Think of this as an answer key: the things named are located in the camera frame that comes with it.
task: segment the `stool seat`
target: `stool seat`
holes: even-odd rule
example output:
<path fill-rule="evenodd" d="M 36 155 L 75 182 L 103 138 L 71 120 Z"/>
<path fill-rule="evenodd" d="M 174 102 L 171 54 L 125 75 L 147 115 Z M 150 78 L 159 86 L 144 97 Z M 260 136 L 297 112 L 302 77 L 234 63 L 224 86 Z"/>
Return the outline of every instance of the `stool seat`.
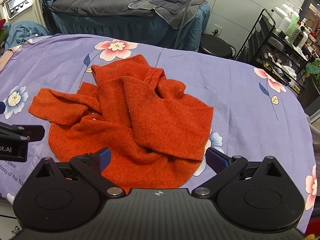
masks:
<path fill-rule="evenodd" d="M 199 51 L 203 54 L 230 59 L 232 49 L 224 40 L 211 34 L 202 34 Z"/>

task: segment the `green plant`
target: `green plant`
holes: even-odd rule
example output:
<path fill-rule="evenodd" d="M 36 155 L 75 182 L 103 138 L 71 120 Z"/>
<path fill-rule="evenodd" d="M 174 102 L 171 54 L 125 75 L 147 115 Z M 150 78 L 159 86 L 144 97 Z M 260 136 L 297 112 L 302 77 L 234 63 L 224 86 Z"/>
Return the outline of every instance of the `green plant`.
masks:
<path fill-rule="evenodd" d="M 316 59 L 314 62 L 312 63 L 308 63 L 306 65 L 306 71 L 308 72 L 308 75 L 306 75 L 306 77 L 312 75 L 315 83 L 316 83 L 316 87 L 320 90 L 320 59 Z"/>

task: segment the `purple bedsheet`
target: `purple bedsheet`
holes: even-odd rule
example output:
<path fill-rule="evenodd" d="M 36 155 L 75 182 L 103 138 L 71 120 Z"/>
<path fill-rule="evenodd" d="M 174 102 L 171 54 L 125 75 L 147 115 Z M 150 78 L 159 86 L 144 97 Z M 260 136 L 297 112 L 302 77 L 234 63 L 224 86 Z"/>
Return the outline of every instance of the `purple bedsheet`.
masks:
<path fill-rule="evenodd" d="M 49 122 L 28 113 L 33 97 L 40 88 L 76 93 L 82 81 L 95 83 L 90 70 L 85 71 L 92 64 L 108 63 L 100 58 L 102 50 L 94 48 L 102 41 L 112 39 L 82 34 L 36 38 L 15 52 L 0 72 L 0 100 L 14 105 L 11 94 L 21 96 L 15 99 L 16 106 L 7 109 L 8 119 L 0 115 L 0 121 L 41 124 L 46 130 L 41 142 L 29 143 L 26 163 L 0 161 L 0 193 L 10 201 L 41 158 L 56 160 L 47 143 Z M 184 82 L 186 93 L 214 106 L 206 147 L 215 147 L 228 156 L 242 155 L 249 161 L 276 156 L 307 199 L 306 177 L 312 175 L 315 165 L 312 137 L 303 109 L 289 89 L 277 92 L 252 66 L 232 60 L 145 44 L 130 52 L 131 57 L 142 54 L 151 66 L 163 68 L 167 78 Z M 214 175 L 204 155 L 198 171 L 183 187 L 192 190 Z M 300 220 L 298 228 L 303 232 L 311 212 L 305 211 Z"/>

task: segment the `metal pole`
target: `metal pole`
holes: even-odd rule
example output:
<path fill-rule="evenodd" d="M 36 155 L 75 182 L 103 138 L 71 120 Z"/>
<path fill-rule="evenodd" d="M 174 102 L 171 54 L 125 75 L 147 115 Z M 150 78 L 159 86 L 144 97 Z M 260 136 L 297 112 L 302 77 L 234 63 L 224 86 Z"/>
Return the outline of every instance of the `metal pole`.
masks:
<path fill-rule="evenodd" d="M 175 41 L 174 46 L 173 46 L 174 49 L 176 49 L 177 46 L 178 46 L 180 34 L 181 34 L 181 31 L 182 31 L 182 27 L 184 25 L 184 20 L 186 19 L 186 15 L 187 15 L 187 11 L 188 11 L 188 8 L 189 8 L 190 1 L 191 0 L 187 0 L 186 6 L 184 8 L 184 12 L 183 12 L 182 20 L 181 20 L 180 27 L 179 27 L 179 30 L 178 30 L 177 38 L 176 38 L 176 41 Z"/>

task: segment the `orange sweater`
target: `orange sweater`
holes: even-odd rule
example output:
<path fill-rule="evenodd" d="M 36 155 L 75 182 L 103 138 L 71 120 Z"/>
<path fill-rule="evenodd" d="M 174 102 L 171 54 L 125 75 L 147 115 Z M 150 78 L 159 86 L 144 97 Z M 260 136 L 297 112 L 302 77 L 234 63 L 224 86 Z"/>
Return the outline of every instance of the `orange sweater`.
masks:
<path fill-rule="evenodd" d="M 102 175 L 129 188 L 175 188 L 199 167 L 213 107 L 184 93 L 142 55 L 92 66 L 96 85 L 77 94 L 41 89 L 29 108 L 52 122 L 49 146 L 62 162 L 111 149 Z"/>

